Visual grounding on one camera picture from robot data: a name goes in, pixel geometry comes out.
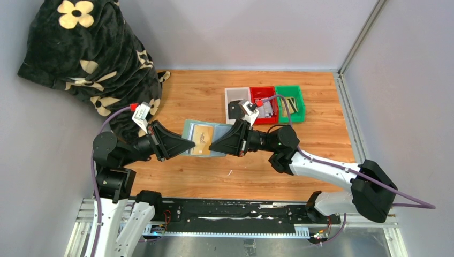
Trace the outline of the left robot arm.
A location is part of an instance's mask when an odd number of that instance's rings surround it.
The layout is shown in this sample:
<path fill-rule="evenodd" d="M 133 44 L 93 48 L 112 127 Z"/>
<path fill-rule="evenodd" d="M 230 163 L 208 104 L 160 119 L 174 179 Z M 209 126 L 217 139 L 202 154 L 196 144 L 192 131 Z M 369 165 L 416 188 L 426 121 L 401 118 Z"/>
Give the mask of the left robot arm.
<path fill-rule="evenodd" d="M 133 143 L 125 143 L 112 132 L 102 132 L 93 141 L 92 169 L 94 176 L 94 217 L 85 256 L 131 256 L 148 222 L 163 218 L 171 221 L 171 213 L 163 206 L 161 193 L 141 191 L 135 198 L 126 224 L 120 227 L 128 205 L 136 172 L 126 168 L 136 161 L 149 161 L 155 155 L 165 161 L 195 147 L 154 121 L 146 134 Z"/>

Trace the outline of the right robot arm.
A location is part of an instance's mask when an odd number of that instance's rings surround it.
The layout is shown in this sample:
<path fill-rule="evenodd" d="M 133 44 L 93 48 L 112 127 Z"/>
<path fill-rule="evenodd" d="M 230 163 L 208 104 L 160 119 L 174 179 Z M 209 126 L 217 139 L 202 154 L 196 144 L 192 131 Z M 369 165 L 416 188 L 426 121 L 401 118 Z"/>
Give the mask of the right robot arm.
<path fill-rule="evenodd" d="M 313 222 L 333 214 L 357 213 L 372 222 L 384 223 L 396 197 L 396 185 L 376 162 L 345 163 L 305 152 L 299 148 L 299 139 L 290 125 L 276 125 L 262 132 L 238 120 L 209 149 L 238 157 L 259 150 L 271 152 L 268 161 L 277 172 L 312 177 L 340 187 L 339 192 L 312 193 L 303 212 Z"/>

